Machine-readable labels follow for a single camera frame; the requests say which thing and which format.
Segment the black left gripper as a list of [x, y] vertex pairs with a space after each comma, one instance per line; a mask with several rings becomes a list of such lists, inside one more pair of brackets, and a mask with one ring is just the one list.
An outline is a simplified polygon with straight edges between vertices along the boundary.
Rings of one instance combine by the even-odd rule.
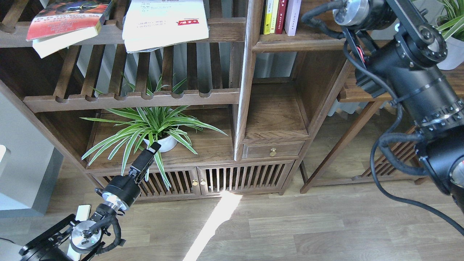
[[114, 211], [126, 211], [136, 201], [141, 190], [138, 184], [146, 174], [146, 171], [154, 162], [154, 155], [159, 151], [161, 145], [153, 142], [141, 152], [129, 168], [126, 176], [114, 177], [104, 189], [96, 188], [98, 195], [105, 200], [104, 204]]

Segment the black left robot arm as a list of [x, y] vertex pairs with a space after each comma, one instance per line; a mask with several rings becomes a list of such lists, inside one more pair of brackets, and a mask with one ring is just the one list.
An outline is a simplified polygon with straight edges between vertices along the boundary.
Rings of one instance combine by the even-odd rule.
[[160, 144], [154, 142], [132, 163], [127, 176], [117, 176], [104, 189], [97, 188], [96, 192], [104, 202], [90, 218], [77, 221], [75, 215], [67, 216], [23, 246], [19, 251], [21, 260], [69, 261], [71, 258], [59, 249], [66, 240], [70, 240], [76, 252], [86, 255], [85, 261], [122, 246], [125, 240], [121, 237], [117, 215], [123, 215], [140, 196], [139, 184], [160, 148]]

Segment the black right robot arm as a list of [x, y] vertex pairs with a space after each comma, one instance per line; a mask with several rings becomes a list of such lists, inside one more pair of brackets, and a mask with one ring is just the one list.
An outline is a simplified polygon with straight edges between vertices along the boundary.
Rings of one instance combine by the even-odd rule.
[[429, 176], [463, 209], [463, 101], [436, 66], [447, 56], [442, 35], [409, 0], [335, 0], [305, 13], [301, 21], [336, 39], [355, 66], [358, 86], [373, 97], [385, 92], [398, 110], [370, 155], [372, 177], [387, 197], [421, 207], [463, 233], [444, 213], [388, 193], [373, 157], [379, 148], [399, 171]]

